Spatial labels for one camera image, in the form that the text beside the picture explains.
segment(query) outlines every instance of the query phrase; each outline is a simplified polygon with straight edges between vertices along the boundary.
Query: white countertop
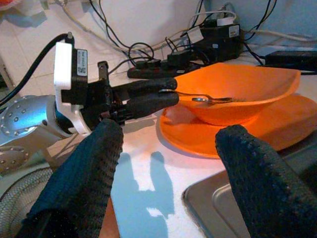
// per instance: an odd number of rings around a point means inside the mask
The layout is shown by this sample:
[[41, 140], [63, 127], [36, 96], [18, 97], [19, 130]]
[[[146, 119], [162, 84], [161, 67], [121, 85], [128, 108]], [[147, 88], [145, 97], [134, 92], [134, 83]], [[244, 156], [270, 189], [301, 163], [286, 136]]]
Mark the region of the white countertop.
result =
[[[240, 57], [229, 63], [253, 62]], [[121, 83], [127, 80], [119, 77]], [[317, 102], [316, 84], [317, 76], [302, 76], [297, 92]], [[111, 192], [121, 237], [205, 237], [187, 214], [182, 193], [224, 166], [220, 159], [188, 154], [165, 141], [156, 123], [160, 114], [128, 122], [123, 128], [123, 153]]]

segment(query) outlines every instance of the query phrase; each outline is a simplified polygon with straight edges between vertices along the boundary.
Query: stainless steel sink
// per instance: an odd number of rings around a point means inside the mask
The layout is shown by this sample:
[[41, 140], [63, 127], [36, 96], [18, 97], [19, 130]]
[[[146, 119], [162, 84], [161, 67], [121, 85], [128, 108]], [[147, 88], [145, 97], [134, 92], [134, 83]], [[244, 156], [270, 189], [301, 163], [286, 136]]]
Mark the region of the stainless steel sink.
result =
[[[279, 154], [301, 176], [307, 168], [317, 165], [317, 131]], [[206, 237], [250, 237], [226, 171], [188, 187], [183, 193], [183, 201]]]

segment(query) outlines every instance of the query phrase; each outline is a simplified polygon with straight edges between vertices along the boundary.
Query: power adapter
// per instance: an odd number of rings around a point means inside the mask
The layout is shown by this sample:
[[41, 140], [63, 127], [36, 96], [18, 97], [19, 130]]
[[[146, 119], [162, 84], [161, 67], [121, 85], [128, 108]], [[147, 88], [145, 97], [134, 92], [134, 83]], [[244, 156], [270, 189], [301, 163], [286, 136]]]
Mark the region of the power adapter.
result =
[[317, 51], [276, 51], [265, 56], [265, 65], [317, 71]]

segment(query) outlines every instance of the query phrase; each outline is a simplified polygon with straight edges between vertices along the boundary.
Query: orange bowl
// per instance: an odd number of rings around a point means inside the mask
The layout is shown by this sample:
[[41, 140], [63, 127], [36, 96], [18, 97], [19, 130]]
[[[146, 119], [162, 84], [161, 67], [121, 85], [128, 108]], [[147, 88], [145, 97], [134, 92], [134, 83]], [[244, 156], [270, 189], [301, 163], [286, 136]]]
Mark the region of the orange bowl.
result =
[[232, 103], [210, 105], [180, 96], [179, 103], [200, 120], [227, 126], [255, 119], [264, 108], [294, 93], [300, 76], [294, 69], [216, 63], [176, 77], [176, 90], [234, 98]]

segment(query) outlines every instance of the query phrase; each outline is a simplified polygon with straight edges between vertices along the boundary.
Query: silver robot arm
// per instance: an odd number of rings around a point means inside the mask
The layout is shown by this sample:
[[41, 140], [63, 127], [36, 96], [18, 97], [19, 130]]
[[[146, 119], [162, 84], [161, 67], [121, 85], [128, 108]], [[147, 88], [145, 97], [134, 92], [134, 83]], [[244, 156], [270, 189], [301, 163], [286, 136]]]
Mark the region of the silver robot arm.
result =
[[17, 169], [37, 151], [71, 136], [58, 124], [67, 119], [56, 111], [53, 95], [22, 97], [0, 117], [0, 174]]
[[105, 118], [119, 125], [178, 103], [174, 78], [140, 80], [111, 87], [106, 61], [98, 63], [99, 81], [88, 83], [88, 54], [70, 43], [56, 43], [55, 95], [26, 96], [0, 114], [0, 175], [25, 164], [73, 133], [88, 136]]

